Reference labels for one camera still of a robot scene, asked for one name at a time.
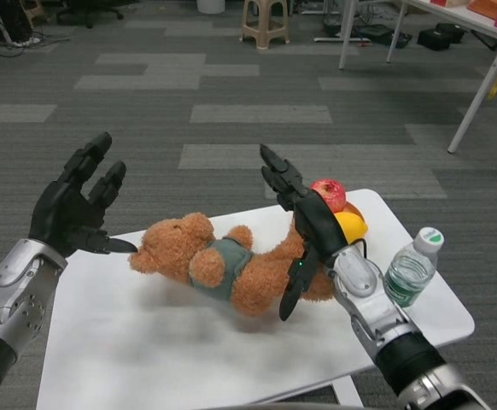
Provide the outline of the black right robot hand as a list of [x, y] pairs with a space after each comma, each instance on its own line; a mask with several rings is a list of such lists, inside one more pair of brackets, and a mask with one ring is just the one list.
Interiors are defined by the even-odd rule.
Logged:
[[260, 145], [265, 162], [261, 174], [276, 193], [278, 204], [291, 211], [294, 227], [302, 238], [302, 256], [288, 270], [289, 282], [279, 304], [279, 317], [285, 321], [309, 288], [321, 265], [333, 263], [334, 254], [348, 246], [348, 240], [322, 196], [304, 185], [303, 177], [288, 159], [281, 158], [265, 144]]

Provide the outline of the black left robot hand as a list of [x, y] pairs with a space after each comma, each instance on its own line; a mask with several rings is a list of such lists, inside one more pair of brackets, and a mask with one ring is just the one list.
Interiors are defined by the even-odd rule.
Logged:
[[84, 183], [96, 171], [111, 144], [112, 137], [103, 132], [73, 153], [60, 176], [48, 184], [38, 199], [29, 238], [45, 243], [64, 258], [78, 250], [102, 255], [137, 251], [134, 244], [111, 238], [102, 229], [106, 210], [123, 185], [126, 164], [115, 162], [88, 196], [82, 193]]

